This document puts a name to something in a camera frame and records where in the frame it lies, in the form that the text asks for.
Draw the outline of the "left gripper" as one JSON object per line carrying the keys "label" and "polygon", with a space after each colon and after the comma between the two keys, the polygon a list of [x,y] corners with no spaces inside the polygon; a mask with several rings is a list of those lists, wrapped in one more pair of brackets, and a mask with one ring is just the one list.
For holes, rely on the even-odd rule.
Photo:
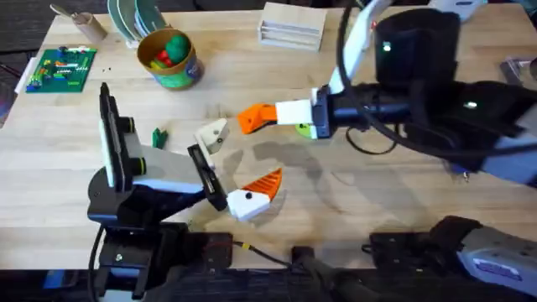
{"label": "left gripper", "polygon": [[229,133],[226,118],[206,124],[195,132],[198,145],[190,146],[188,154],[145,146],[137,138],[119,144],[103,138],[103,167],[88,185],[87,217],[102,225],[158,225],[203,200],[217,211],[228,206],[239,221],[266,211],[278,194],[281,168],[226,197],[202,155],[218,152]]}

